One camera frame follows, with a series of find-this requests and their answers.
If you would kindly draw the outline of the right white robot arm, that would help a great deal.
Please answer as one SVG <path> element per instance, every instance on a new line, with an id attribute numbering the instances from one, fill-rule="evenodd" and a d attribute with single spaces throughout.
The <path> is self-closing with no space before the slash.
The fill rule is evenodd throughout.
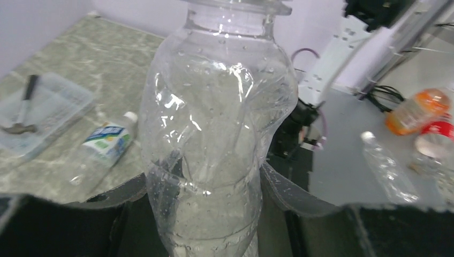
<path id="1" fill-rule="evenodd" d="M 340 28 L 314 67 L 298 83 L 298 103 L 271 142 L 269 155 L 290 157 L 303 143 L 318 147 L 322 136 L 307 137 L 320 117 L 327 91 L 360 47 L 382 27 L 392 27 L 413 1 L 346 1 Z"/>

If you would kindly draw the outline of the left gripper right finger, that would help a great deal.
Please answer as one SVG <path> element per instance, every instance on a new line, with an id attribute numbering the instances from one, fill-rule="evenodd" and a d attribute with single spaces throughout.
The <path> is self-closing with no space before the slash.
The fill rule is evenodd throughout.
<path id="1" fill-rule="evenodd" d="M 268 164 L 260 173 L 262 256 L 453 256 L 451 207 L 334 206 Z"/>

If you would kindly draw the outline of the clear bottle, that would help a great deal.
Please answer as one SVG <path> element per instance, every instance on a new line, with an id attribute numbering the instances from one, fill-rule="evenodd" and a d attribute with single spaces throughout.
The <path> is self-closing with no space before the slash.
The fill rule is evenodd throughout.
<path id="1" fill-rule="evenodd" d="M 260 168 L 298 83 L 274 38 L 284 1 L 189 1 L 147 73 L 139 139 L 170 256 L 257 256 Z"/>

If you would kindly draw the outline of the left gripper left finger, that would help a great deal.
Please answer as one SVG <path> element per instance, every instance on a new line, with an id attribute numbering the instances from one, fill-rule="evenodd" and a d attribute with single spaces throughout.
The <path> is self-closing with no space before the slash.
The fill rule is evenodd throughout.
<path id="1" fill-rule="evenodd" d="M 144 175 L 85 202 L 1 194 L 1 256 L 155 255 Z"/>

